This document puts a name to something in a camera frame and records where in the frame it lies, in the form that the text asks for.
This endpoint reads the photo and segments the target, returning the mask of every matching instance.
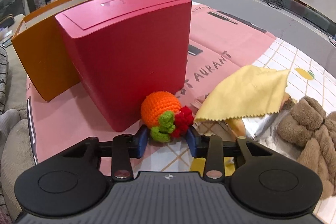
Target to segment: red crochet flower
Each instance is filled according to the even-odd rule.
[[[180,109],[180,112],[175,115],[174,125],[176,126],[175,130],[171,134],[173,138],[179,138],[181,135],[184,135],[189,126],[194,122],[192,110],[184,106]]]

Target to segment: crocheted orange fruit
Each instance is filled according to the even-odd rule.
[[[180,101],[171,93],[158,91],[149,94],[141,105],[141,118],[149,127],[159,125],[159,116],[167,110],[177,113],[181,109]]]

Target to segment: open orange box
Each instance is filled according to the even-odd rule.
[[[24,17],[12,38],[31,82],[46,101],[80,81],[63,44],[55,15],[86,1],[89,0],[57,0],[39,8]]]

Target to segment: yellow cloth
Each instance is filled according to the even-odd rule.
[[[236,170],[235,165],[233,163],[230,163],[229,161],[232,159],[232,157],[224,157],[224,164],[225,164],[225,176],[231,176],[233,172]],[[193,162],[190,166],[191,172],[199,172],[201,174],[201,177],[203,176],[205,166],[205,158],[197,158],[193,159]]]
[[[195,121],[262,116],[279,112],[289,70],[245,66],[224,79],[205,99]]]

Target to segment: brown fur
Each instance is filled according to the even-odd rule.
[[[279,123],[277,133],[304,148],[297,161],[319,175],[321,198],[336,195],[336,112],[326,117],[315,99],[303,97]]]

